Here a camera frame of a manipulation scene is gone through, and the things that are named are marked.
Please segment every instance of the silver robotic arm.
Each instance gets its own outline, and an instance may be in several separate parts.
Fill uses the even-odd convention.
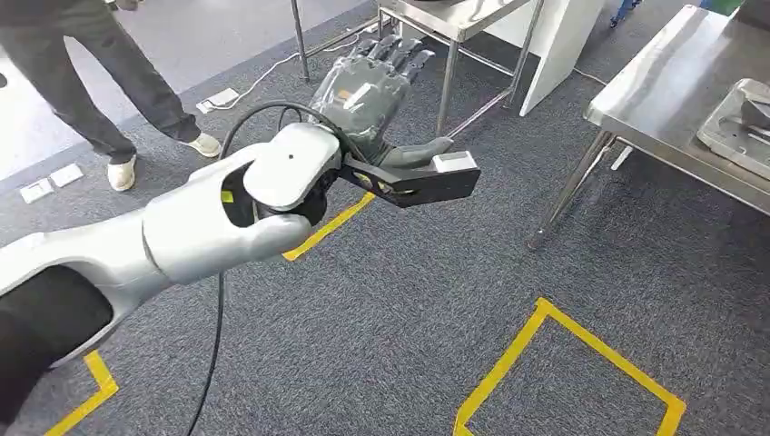
[[[143,209],[0,249],[0,424],[45,370],[96,348],[159,292],[302,244],[338,177],[400,207],[470,195],[479,169],[468,152],[441,154],[451,140],[396,147],[382,139],[432,56],[418,48],[364,42],[335,63],[310,108],[261,105],[304,108],[309,122],[196,171]]]

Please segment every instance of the stainless steel table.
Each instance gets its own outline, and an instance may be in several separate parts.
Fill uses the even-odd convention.
[[[439,107],[439,119],[436,122],[437,134],[443,134],[445,130],[444,127],[447,116],[449,115],[449,103],[451,101],[452,80],[454,78],[459,53],[468,55],[474,60],[510,75],[512,77],[512,82],[508,88],[481,107],[481,109],[465,122],[455,127],[447,134],[447,136],[452,137],[458,134],[486,113],[492,106],[506,97],[508,98],[506,105],[510,105],[514,94],[516,93],[518,82],[521,79],[521,72],[523,71],[524,63],[529,54],[529,44],[532,41],[532,35],[538,25],[540,12],[543,8],[544,0],[533,1],[536,2],[535,13],[532,15],[532,20],[529,23],[527,36],[521,47],[516,68],[513,72],[510,72],[502,65],[460,47],[460,44],[470,39],[473,35],[483,31],[500,18],[525,5],[529,0],[445,0],[442,2],[378,0],[378,3],[380,4],[380,31],[382,29],[383,16],[388,15],[407,25],[415,27],[423,34],[449,46],[449,55],[447,57],[447,66],[444,73],[444,84],[441,93],[441,104]]]
[[[302,35],[302,20],[300,19],[300,7],[297,5],[297,0],[290,0],[290,3],[291,3],[291,14],[294,16],[294,32],[297,38],[297,54],[300,56],[300,63],[302,65],[302,79],[305,82],[309,82],[311,80],[310,70],[308,69],[309,57],[313,57],[318,53],[322,52],[323,50],[326,50],[327,48],[339,43],[340,41],[344,41],[352,36],[359,34],[360,32],[363,32],[364,29],[378,22],[377,17],[371,18],[370,20],[367,20],[366,22],[361,23],[360,25],[357,25],[352,29],[348,29],[348,31],[346,31],[345,33],[333,37],[332,39],[330,39],[329,41],[326,41],[321,45],[313,47],[310,50],[305,50],[305,38]]]
[[[770,83],[770,33],[685,6],[591,102],[601,127],[528,242],[537,247],[612,144],[621,142],[770,214],[770,181],[712,153],[696,132],[742,78]]]

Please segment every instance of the leg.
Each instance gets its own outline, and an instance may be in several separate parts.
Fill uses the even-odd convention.
[[[610,20],[610,27],[615,27],[626,18],[626,14],[631,10],[632,0],[623,0],[620,8],[617,9],[617,15]]]
[[[294,14],[294,32],[297,34],[297,51],[300,53],[300,62],[302,63],[302,80],[309,82],[311,73],[308,70],[308,56],[305,53],[305,39],[302,36],[300,8],[297,6],[297,0],[291,0],[291,13]]]
[[[385,36],[385,14],[377,8],[377,36],[382,39]]]
[[[527,245],[530,249],[538,248],[542,240],[548,236],[554,223],[561,217],[562,213],[567,209],[567,206],[575,198],[575,195],[580,190],[583,182],[586,181],[588,176],[594,170],[594,167],[601,161],[604,154],[609,150],[612,144],[615,142],[615,136],[610,132],[601,131],[594,140],[594,143],[588,147],[586,154],[583,155],[580,162],[577,164],[577,168],[569,176],[567,185],[558,195],[558,201],[554,204],[546,219],[540,225],[540,228],[527,241]]]
[[[195,117],[184,111],[171,86],[101,0],[80,0],[60,14],[56,26],[99,60],[155,128],[184,143],[200,136]]]
[[[516,69],[513,70],[513,80],[510,83],[510,95],[505,104],[503,104],[503,107],[505,108],[509,108],[513,104],[513,99],[516,97],[518,82],[521,80],[521,73],[524,71],[524,64],[527,62],[527,55],[529,55],[529,44],[532,42],[532,35],[535,34],[535,29],[538,27],[540,12],[542,12],[543,4],[545,3],[545,0],[537,0],[537,3],[535,3],[535,11],[532,13],[532,19],[529,21],[527,35],[524,37],[524,44],[521,45],[521,53],[518,54]]]
[[[449,43],[449,54],[447,55],[446,71],[444,72],[444,87],[441,90],[441,106],[439,106],[439,120],[436,123],[436,135],[441,136],[444,130],[444,124],[449,115],[449,101],[452,99],[452,79],[455,76],[455,65],[457,64],[459,43],[452,41]]]
[[[97,153],[111,156],[112,164],[131,160],[136,149],[94,105],[58,31],[46,26],[0,27],[0,45],[54,114],[91,143]]]
[[[626,158],[628,157],[631,152],[634,151],[634,147],[630,145],[626,145],[626,148],[623,149],[622,152],[620,152],[620,156],[617,157],[617,159],[612,163],[612,171],[617,171],[618,168],[620,168],[620,165],[623,164],[623,162],[626,161]]]

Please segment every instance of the yellow tape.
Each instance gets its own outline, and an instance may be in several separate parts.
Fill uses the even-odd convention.
[[[454,431],[452,432],[454,436],[473,436],[473,433],[466,427],[470,417],[479,409],[479,407],[481,407],[481,403],[489,397],[500,380],[505,377],[521,352],[524,351],[524,348],[532,340],[535,332],[537,332],[540,325],[542,325],[543,321],[545,321],[546,317],[549,315],[567,328],[567,330],[572,332],[572,334],[576,335],[586,345],[596,350],[599,354],[615,364],[621,371],[628,374],[637,383],[647,388],[654,393],[657,398],[663,401],[668,406],[668,409],[660,423],[660,427],[657,429],[657,436],[674,435],[676,428],[679,426],[679,421],[685,413],[686,405],[684,401],[679,400],[674,394],[667,391],[648,375],[640,371],[633,363],[626,360],[615,350],[609,348],[599,340],[598,337],[581,327],[577,322],[572,321],[572,319],[557,309],[556,306],[551,304],[548,300],[538,298],[536,305],[537,308],[535,312],[529,317],[529,320],[527,320],[527,323],[524,324],[524,327],[516,336],[516,339],[513,340],[508,349],[503,353],[503,356],[497,363],[495,363],[492,371],[484,377],[484,380],[479,383],[479,386],[473,390],[470,396],[459,407],[457,419],[455,419]]]
[[[96,380],[96,384],[99,385],[99,391],[88,398],[83,404],[78,406],[77,409],[72,411],[69,415],[65,416],[58,424],[56,424],[51,430],[45,433],[45,436],[61,436],[70,431],[78,422],[80,422],[86,415],[96,410],[101,406],[103,402],[112,397],[118,392],[118,385],[113,379],[113,375],[110,374],[110,370],[104,365],[102,357],[99,356],[99,352],[96,350],[90,352],[83,357],[85,365],[88,366],[88,370]]]
[[[232,198],[232,192],[230,191],[222,191],[222,203],[234,203],[235,200]]]
[[[291,261],[291,262],[296,261],[297,258],[302,256],[305,252],[310,250],[312,247],[316,246],[319,242],[323,240],[323,238],[327,237],[329,233],[337,230],[337,228],[345,224],[345,222],[348,221],[353,215],[360,212],[360,210],[363,209],[364,206],[369,204],[369,202],[371,202],[372,200],[374,200],[373,193],[364,194],[363,198],[361,198],[358,203],[355,203],[353,206],[349,207],[344,212],[337,215],[333,220],[326,223],[326,225],[321,227],[318,230],[318,232],[314,233],[302,245],[295,248],[294,250],[291,250],[290,252],[284,253],[283,257],[286,258],[287,261]]]

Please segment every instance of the power cord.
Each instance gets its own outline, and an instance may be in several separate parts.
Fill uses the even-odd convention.
[[[332,53],[332,52],[336,52],[337,50],[341,50],[343,48],[350,47],[351,45],[354,45],[354,44],[358,43],[360,41],[360,35],[363,34],[364,32],[367,32],[367,31],[368,31],[367,29],[361,30],[360,32],[358,32],[355,35],[356,36],[355,39],[353,39],[351,42],[349,42],[347,44],[337,45],[336,47],[327,48],[326,50],[323,50],[323,52],[324,53]],[[276,68],[278,68],[279,65],[286,64],[291,59],[294,59],[295,57],[299,57],[299,56],[300,56],[300,52],[296,52],[296,53],[290,55],[289,57],[287,57],[286,59],[283,59],[283,60],[280,60],[280,61],[276,62],[270,68],[268,68],[268,70],[266,72],[264,72],[256,81],[254,81],[254,83],[249,87],[248,90],[246,90],[245,93],[243,93],[241,95],[238,95],[235,98],[235,100],[232,101],[232,103],[224,105],[224,106],[218,106],[216,104],[212,104],[211,105],[211,109],[218,110],[218,111],[227,111],[227,110],[233,109],[233,107],[235,107],[235,105],[237,105],[243,99],[243,97],[245,97],[246,95],[250,94],[257,87],[257,85],[260,84],[260,82],[262,80],[264,80],[265,77],[267,77],[270,73],[272,73]]]
[[[577,68],[572,69],[575,73],[578,73],[582,75],[583,77],[587,78],[588,80],[593,80],[594,82],[601,84],[603,86],[607,86],[607,82],[601,80],[600,78],[596,77],[595,75],[588,74],[585,71],[578,70]]]
[[[283,109],[281,109],[281,116],[278,117],[278,125],[275,128],[276,134],[280,132],[281,129],[283,128],[283,117],[286,116],[286,113],[289,111],[294,111],[294,113],[297,114],[297,118],[300,119],[300,122],[302,121],[302,113],[300,111],[290,107],[284,107]]]
[[[294,111],[296,112],[300,118],[301,113],[305,113],[309,116],[312,116],[313,118],[319,120],[322,124],[325,124],[331,132],[337,136],[337,139],[340,140],[340,144],[342,146],[342,149],[344,151],[347,151],[349,153],[353,153],[354,156],[356,156],[357,159],[361,160],[362,162],[368,163],[369,161],[366,159],[366,156],[363,155],[363,153],[360,151],[358,145],[356,145],[349,137],[346,135],[342,129],[339,128],[338,125],[336,125],[334,122],[332,122],[326,115],[321,114],[320,112],[311,109],[310,107],[299,104],[299,103],[293,103],[288,102],[285,100],[274,100],[269,102],[264,102],[261,104],[258,104],[256,107],[252,108],[249,112],[242,115],[241,118],[238,119],[238,121],[235,122],[235,125],[230,129],[230,132],[227,133],[227,136],[224,138],[224,143],[222,143],[222,150],[220,151],[218,160],[221,161],[225,157],[227,157],[227,154],[230,152],[230,145],[232,144],[232,138],[235,137],[235,134],[238,133],[238,131],[241,129],[244,123],[246,123],[247,120],[255,116],[256,114],[266,110],[270,109],[272,107],[282,107],[281,111],[281,120],[283,116],[286,114],[287,111]],[[225,290],[225,280],[224,275],[225,271],[220,272],[217,276],[217,318],[216,318],[216,331],[214,334],[214,344],[212,347],[212,360],[209,364],[209,371],[206,373],[206,380],[203,384],[203,391],[201,393],[201,398],[198,400],[198,407],[195,410],[195,414],[192,417],[192,421],[190,422],[190,427],[187,430],[187,436],[192,436],[193,431],[195,430],[195,425],[198,423],[198,420],[201,418],[201,413],[203,411],[203,406],[206,403],[206,398],[209,395],[209,388],[212,386],[212,379],[214,375],[214,370],[216,369],[216,362],[219,359],[219,348],[220,343],[222,342],[222,319],[224,317],[224,290]]]

